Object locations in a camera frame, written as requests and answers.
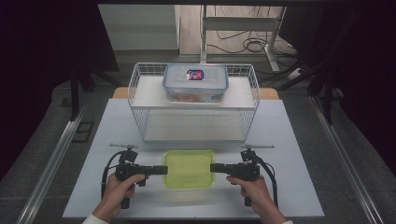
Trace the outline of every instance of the white wall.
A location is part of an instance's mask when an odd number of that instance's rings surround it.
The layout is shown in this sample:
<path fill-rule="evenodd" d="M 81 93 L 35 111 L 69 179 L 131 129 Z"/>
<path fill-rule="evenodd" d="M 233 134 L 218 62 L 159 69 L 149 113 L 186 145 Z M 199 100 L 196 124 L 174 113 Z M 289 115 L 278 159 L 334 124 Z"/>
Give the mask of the white wall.
<path fill-rule="evenodd" d="M 98 6 L 114 50 L 178 49 L 178 6 Z"/>

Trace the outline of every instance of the label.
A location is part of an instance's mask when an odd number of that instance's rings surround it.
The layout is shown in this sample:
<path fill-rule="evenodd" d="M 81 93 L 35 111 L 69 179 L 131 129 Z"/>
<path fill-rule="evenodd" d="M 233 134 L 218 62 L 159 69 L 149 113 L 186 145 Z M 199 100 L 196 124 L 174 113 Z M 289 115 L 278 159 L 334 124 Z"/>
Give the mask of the label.
<path fill-rule="evenodd" d="M 204 71 L 202 70 L 189 70 L 187 72 L 188 80 L 202 80 L 204 78 Z"/>

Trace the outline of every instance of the person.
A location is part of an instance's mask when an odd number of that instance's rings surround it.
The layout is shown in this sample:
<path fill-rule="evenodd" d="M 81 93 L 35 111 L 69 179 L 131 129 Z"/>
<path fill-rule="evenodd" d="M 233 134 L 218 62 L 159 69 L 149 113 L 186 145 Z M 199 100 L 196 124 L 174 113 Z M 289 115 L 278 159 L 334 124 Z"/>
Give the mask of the person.
<path fill-rule="evenodd" d="M 120 212 L 124 197 L 133 198 L 135 183 L 145 178 L 144 175 L 133 175 L 125 181 L 119 181 L 114 174 L 110 175 L 102 201 L 99 202 L 83 224 L 110 223 Z M 276 207 L 262 176 L 255 181 L 244 181 L 230 175 L 226 178 L 232 184 L 241 186 L 242 197 L 251 199 L 251 208 L 260 216 L 262 223 L 292 224 L 292 221 L 287 221 Z"/>

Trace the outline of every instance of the green plastic tray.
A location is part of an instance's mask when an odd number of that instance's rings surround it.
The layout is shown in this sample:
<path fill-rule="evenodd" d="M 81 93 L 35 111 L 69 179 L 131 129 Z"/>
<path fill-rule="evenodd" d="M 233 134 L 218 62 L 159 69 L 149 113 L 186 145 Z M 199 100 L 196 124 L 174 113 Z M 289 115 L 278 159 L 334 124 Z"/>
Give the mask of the green plastic tray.
<path fill-rule="evenodd" d="M 169 150 L 163 155 L 168 174 L 163 182 L 170 189 L 206 189 L 215 182 L 210 164 L 215 162 L 215 152 L 206 150 Z"/>

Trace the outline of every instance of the wire basket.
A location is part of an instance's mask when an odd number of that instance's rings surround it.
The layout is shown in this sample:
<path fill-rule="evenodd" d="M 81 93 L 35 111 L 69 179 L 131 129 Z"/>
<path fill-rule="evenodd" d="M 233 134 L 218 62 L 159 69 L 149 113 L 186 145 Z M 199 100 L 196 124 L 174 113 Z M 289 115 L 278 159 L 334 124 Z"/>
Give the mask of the wire basket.
<path fill-rule="evenodd" d="M 260 102 L 251 64 L 224 64 L 230 86 L 219 105 L 172 104 L 162 86 L 168 63 L 137 63 L 128 103 L 144 141 L 244 142 Z"/>

